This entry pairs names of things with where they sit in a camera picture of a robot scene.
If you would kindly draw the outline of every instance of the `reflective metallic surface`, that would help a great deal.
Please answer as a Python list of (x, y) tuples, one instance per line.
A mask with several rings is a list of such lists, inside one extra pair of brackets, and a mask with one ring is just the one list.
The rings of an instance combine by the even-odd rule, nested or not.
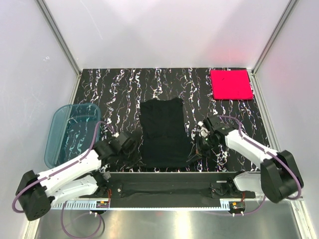
[[(246, 202), (246, 211), (257, 207)], [(65, 211), (67, 230), (87, 237), (97, 228), (98, 218), (84, 211)], [(61, 211), (51, 210), (41, 218), (36, 239), (68, 239), (60, 225)], [(289, 202), (266, 202), (255, 214), (244, 217), (210, 215), (209, 212), (109, 211), (103, 214), (101, 239), (300, 239)]]

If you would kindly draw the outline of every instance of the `black cloth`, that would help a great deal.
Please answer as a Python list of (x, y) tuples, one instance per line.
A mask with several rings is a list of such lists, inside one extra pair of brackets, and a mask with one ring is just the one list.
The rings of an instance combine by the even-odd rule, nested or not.
[(183, 100), (152, 99), (141, 103), (141, 156), (146, 167), (186, 167), (192, 148), (183, 115)]

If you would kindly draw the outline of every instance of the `white wall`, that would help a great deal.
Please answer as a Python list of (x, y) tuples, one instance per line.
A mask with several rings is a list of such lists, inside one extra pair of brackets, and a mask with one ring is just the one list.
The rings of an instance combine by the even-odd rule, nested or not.
[(46, 0), (80, 68), (252, 68), (289, 0)]
[(11, 209), (24, 172), (46, 169), (54, 112), (76, 76), (34, 0), (0, 1), (0, 238), (22, 238), (26, 218)]
[(319, 236), (319, 1), (301, 0), (257, 73), (281, 149), (291, 151)]

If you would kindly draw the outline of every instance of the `black marble tabletop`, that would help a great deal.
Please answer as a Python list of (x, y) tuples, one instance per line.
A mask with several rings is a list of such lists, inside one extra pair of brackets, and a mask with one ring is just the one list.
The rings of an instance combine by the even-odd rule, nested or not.
[[(169, 100), (180, 97), (184, 100), (185, 130), (191, 136), (198, 121), (212, 114), (233, 116), (243, 123), (243, 131), (256, 141), (268, 146), (263, 121), (255, 99), (251, 101), (220, 101), (213, 99), (209, 72), (211, 68), (152, 68), (152, 69), (84, 69), (75, 104), (97, 104), (102, 120), (116, 131), (131, 131), (142, 141), (139, 123), (140, 102), (152, 98)], [(110, 135), (106, 128), (101, 138)], [(242, 155), (221, 147), (215, 157), (193, 163), (186, 168), (125, 168), (110, 167), (110, 171), (131, 172), (213, 172), (255, 171), (256, 166)]]

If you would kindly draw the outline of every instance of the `blue plastic container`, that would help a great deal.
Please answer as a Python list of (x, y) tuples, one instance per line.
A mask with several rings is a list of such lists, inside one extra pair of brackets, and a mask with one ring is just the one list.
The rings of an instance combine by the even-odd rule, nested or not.
[(94, 128), (101, 120), (100, 108), (91, 103), (66, 105), (55, 112), (46, 143), (44, 162), (54, 168), (90, 147)]

